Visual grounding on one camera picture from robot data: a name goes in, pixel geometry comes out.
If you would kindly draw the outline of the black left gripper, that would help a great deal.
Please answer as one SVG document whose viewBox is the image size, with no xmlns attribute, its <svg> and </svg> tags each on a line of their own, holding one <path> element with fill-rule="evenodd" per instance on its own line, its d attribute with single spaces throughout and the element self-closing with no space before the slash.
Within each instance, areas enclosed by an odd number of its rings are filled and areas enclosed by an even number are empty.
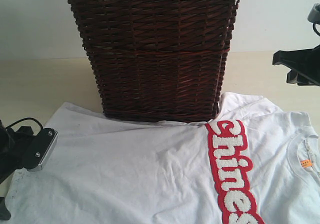
<svg viewBox="0 0 320 224">
<path fill-rule="evenodd" d="M 0 184 L 2 184 L 15 170 L 22 169 L 22 156 L 27 148 L 28 136 L 21 131 L 14 131 L 12 127 L 22 120 L 16 121 L 8 127 L 0 122 Z"/>
</svg>

